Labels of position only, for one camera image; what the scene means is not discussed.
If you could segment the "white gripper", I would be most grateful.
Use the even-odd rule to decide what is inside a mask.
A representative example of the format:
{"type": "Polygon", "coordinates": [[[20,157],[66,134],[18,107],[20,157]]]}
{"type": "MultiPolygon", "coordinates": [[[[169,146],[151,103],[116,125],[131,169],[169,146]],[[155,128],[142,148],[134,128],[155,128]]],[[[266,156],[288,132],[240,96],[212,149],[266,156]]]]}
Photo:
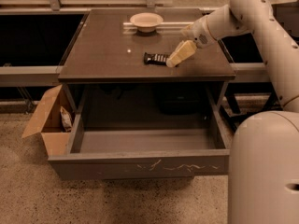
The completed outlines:
{"type": "Polygon", "coordinates": [[[200,18],[193,24],[189,24],[182,28],[181,33],[187,39],[181,41],[175,50],[166,60],[168,67],[175,67],[181,62],[187,60],[196,52],[197,48],[204,49],[216,42],[216,39],[209,32],[207,26],[207,16],[200,18]]]}

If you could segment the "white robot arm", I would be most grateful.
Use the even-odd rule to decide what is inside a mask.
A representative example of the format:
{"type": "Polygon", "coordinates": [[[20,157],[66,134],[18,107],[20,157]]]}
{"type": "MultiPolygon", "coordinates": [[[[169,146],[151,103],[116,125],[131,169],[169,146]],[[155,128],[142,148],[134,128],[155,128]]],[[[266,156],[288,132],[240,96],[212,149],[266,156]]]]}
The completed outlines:
{"type": "Polygon", "coordinates": [[[185,27],[166,64],[175,67],[229,35],[251,32],[281,106],[237,128],[230,148],[228,224],[299,224],[299,46],[269,0],[230,0],[185,27]]]}

